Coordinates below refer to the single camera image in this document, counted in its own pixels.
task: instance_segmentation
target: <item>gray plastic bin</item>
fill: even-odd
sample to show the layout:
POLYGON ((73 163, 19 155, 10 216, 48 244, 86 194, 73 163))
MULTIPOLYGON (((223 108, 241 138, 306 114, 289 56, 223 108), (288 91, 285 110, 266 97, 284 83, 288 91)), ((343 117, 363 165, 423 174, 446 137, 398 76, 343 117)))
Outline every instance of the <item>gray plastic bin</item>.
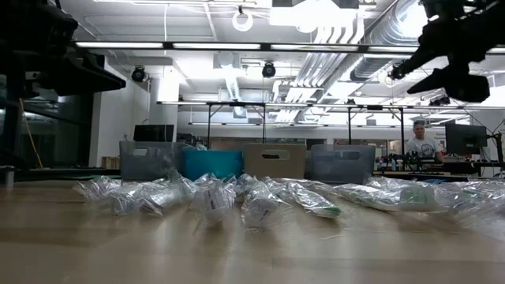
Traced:
POLYGON ((182 143, 121 141, 121 176, 130 181, 154 181, 166 177, 172 167, 181 173, 185 149, 195 148, 182 143))
POLYGON ((314 145, 311 178, 329 184, 362 185, 373 175, 376 147, 368 145, 314 145))

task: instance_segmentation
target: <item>monitor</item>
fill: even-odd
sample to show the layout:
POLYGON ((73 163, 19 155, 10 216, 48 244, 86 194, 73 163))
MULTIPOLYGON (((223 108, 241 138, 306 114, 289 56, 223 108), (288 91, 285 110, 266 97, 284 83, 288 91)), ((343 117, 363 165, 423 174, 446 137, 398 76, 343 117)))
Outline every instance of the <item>monitor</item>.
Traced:
POLYGON ((174 125, 135 125, 135 141, 173 142, 173 139, 174 125))
POLYGON ((488 136, 484 126, 445 125, 447 154, 480 154, 482 147, 488 146, 488 136))

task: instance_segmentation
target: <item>table surface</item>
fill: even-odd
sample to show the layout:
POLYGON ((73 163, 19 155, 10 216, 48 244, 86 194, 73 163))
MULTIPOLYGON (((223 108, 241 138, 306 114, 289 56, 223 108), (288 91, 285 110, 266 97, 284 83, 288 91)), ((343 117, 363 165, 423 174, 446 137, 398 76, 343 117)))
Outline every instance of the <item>table surface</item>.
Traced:
POLYGON ((162 218, 96 213, 71 181, 0 189, 0 279, 8 283, 504 283, 492 234, 333 200, 336 220, 300 207, 245 230, 237 206, 195 231, 187 205, 162 218))

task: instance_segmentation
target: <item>man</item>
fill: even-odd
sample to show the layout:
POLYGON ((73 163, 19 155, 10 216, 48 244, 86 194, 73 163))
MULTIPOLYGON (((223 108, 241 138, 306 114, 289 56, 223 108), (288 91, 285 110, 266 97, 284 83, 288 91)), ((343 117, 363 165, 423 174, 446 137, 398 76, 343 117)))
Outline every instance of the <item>man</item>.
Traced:
POLYGON ((416 151, 422 158, 436 158, 443 162, 442 147, 433 138, 425 137, 425 126, 421 121, 414 122, 413 132, 416 136, 407 142, 407 152, 416 151))

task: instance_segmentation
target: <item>white t-shirt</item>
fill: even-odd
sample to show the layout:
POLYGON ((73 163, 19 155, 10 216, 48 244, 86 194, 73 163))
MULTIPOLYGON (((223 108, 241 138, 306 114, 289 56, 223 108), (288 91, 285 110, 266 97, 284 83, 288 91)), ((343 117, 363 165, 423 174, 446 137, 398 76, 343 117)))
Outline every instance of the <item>white t-shirt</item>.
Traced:
POLYGON ((435 153, 442 151, 442 147, 433 138, 425 136, 419 140, 414 137, 407 142, 407 152, 412 151, 416 151, 422 158, 434 158, 435 153))

